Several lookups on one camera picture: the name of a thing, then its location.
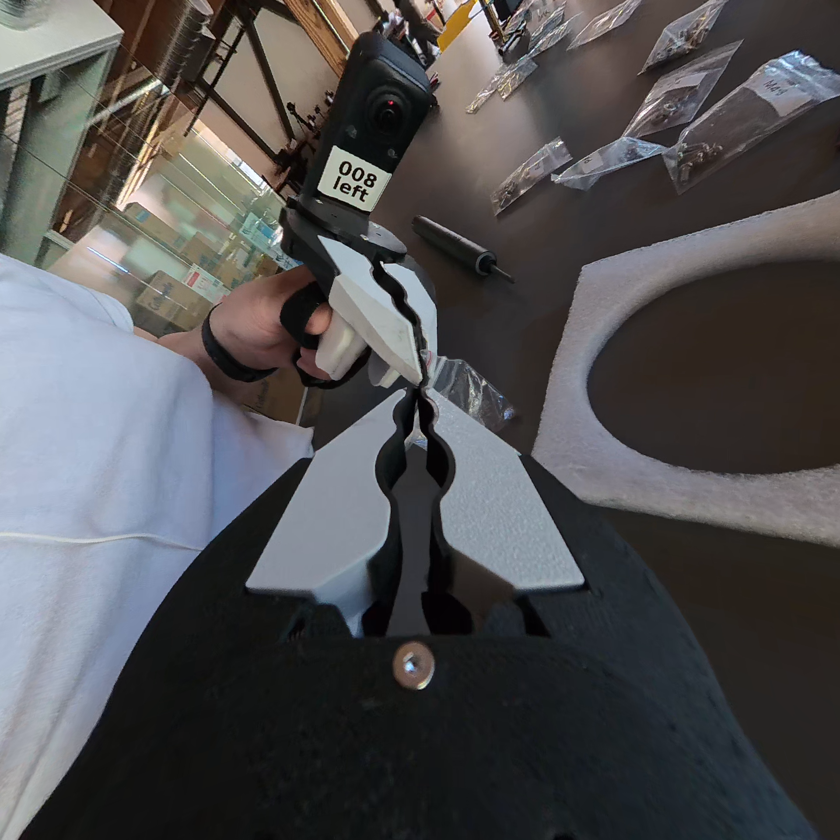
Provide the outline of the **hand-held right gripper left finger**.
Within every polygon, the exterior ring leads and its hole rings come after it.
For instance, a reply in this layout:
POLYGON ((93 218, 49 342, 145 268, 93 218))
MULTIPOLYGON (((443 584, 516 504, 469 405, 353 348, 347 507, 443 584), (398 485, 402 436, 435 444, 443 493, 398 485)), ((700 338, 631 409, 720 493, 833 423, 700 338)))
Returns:
POLYGON ((354 636, 375 602, 371 563, 385 546, 391 504, 375 462, 394 434, 405 453, 394 392, 305 462, 306 469, 246 582, 259 595, 335 606, 354 636))

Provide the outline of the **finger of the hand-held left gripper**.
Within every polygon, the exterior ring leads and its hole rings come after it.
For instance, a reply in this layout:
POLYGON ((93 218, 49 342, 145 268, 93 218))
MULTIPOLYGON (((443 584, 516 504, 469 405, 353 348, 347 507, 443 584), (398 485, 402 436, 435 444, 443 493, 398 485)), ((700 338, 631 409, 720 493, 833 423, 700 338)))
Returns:
POLYGON ((384 271, 405 292, 406 305, 414 312, 423 337, 419 345, 425 369, 430 369, 438 352, 438 310, 435 289, 426 271, 415 260, 384 263, 384 271))
POLYGON ((332 318, 319 338, 318 367, 337 383, 369 350, 372 384, 388 387, 402 377, 424 386, 427 372, 418 349, 423 337, 402 286, 385 273, 384 264, 372 264, 333 238, 321 235, 318 241, 334 270, 328 294, 332 318))

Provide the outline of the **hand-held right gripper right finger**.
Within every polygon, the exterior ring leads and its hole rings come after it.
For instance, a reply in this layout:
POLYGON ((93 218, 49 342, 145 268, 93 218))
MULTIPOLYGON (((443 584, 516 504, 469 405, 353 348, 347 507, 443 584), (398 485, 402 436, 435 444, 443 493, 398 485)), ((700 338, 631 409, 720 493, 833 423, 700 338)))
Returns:
POLYGON ((419 393, 418 423, 437 486, 421 596, 432 634, 472 634, 498 605, 584 587, 515 448, 431 393, 419 393))

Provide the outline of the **clear screw packet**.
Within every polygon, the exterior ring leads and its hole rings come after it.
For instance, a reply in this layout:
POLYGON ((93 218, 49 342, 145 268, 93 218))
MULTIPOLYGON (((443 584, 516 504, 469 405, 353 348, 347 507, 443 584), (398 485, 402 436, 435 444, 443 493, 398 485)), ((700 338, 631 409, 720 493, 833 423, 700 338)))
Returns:
POLYGON ((494 433, 517 415, 514 405, 471 364, 430 350, 422 352, 427 389, 444 397, 480 425, 494 433))

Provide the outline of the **dark grey desk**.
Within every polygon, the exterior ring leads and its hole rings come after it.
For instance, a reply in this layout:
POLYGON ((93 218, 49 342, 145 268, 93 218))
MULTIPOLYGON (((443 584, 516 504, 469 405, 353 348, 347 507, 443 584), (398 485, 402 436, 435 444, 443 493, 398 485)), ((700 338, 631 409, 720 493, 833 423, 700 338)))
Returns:
MULTIPOLYGON (((583 266, 838 190, 838 100, 816 106, 677 194, 660 159, 589 191, 546 178, 496 216, 490 195, 543 143, 576 162, 617 139, 658 74, 664 27, 700 2, 642 2, 579 49, 543 53, 508 100, 466 107, 499 60, 478 14, 435 65, 440 109, 375 219, 437 287, 439 346, 518 410, 505 439, 536 442, 583 266), (414 233, 425 216, 497 255, 481 277, 414 233)), ((668 465, 765 476, 838 466, 838 261, 735 269, 667 291, 622 325, 587 393, 618 440, 668 465)), ((748 738, 824 838, 838 838, 838 548, 603 510, 657 574, 709 657, 748 738)))

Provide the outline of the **person's left hand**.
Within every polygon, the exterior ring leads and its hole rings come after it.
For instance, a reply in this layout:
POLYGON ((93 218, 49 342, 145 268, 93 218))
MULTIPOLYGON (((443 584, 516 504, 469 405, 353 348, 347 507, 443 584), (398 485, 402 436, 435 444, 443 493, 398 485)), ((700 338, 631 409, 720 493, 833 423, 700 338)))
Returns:
POLYGON ((316 351, 302 348, 280 322, 289 298, 314 280, 307 267, 298 266, 238 287, 211 314, 215 340, 248 368, 290 369, 296 365, 319 380, 328 380, 328 373, 316 363, 316 351))

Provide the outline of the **black precision screwdriver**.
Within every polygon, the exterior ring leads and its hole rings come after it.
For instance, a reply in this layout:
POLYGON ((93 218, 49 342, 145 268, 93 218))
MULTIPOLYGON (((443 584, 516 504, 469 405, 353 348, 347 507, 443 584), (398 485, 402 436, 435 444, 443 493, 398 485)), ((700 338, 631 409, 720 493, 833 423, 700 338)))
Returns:
POLYGON ((513 276, 498 266, 497 255, 487 247, 478 245, 425 216, 415 216, 412 229, 416 235, 436 250, 472 270, 478 276, 496 276, 512 285, 516 283, 513 276))

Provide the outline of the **black wristband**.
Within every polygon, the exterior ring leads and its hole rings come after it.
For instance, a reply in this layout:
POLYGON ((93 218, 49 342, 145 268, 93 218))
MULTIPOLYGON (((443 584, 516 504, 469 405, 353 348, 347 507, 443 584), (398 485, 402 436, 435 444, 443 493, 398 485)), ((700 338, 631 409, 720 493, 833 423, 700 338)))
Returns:
POLYGON ((217 341, 212 330, 211 318, 219 306, 217 304, 211 308, 201 326, 201 341, 208 359, 222 375, 234 382, 253 384, 277 373, 277 367, 261 370, 241 364, 217 341))

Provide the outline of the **stack of cardboard boxes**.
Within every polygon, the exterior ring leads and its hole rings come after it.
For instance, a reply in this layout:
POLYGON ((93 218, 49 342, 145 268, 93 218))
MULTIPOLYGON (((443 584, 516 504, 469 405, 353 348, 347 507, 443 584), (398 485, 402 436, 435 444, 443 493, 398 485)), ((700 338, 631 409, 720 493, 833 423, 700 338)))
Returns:
POLYGON ((228 227, 210 233, 190 225, 178 230, 136 202, 124 212, 143 235, 125 265, 141 283, 135 321, 143 319, 150 333, 194 329, 232 291, 298 264, 272 242, 272 227, 253 213, 241 234, 228 227))

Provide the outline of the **scattered clear screw bags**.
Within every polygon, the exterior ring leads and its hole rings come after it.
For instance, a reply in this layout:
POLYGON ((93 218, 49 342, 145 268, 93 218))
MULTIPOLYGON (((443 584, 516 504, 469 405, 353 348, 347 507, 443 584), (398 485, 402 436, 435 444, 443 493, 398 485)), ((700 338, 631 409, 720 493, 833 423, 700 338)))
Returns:
MULTIPOLYGON (((639 76, 692 55, 701 47, 728 2, 703 2, 667 24, 651 49, 639 76)), ((642 2, 620 2, 577 31, 567 51, 579 49, 624 25, 642 2)), ((530 35, 530 47, 512 65, 500 65, 466 107, 475 114, 493 96, 508 99, 539 68, 536 59, 570 33, 578 15, 565 19, 566 2, 527 2, 502 30, 513 24, 530 35)), ((605 175, 653 158, 662 158, 678 194, 749 151, 794 119, 839 95, 838 71, 822 66, 800 50, 763 63, 743 83, 699 114, 728 68, 742 40, 698 55, 659 77, 639 105, 623 134, 577 162, 560 139, 541 146, 491 195, 495 215, 507 209, 531 186, 550 175, 552 183, 588 191, 605 175), (645 138, 682 127, 666 147, 645 138)))

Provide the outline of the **white foam frame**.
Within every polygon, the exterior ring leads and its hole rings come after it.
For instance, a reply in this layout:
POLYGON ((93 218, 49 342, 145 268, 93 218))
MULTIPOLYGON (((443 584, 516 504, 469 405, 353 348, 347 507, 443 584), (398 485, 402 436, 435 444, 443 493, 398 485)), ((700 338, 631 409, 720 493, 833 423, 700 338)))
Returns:
POLYGON ((839 193, 832 192, 583 266, 532 456, 576 496, 600 507, 838 548, 837 465, 765 476, 668 465, 609 433, 587 393, 606 342, 667 291, 766 263, 838 261, 838 245, 839 193))

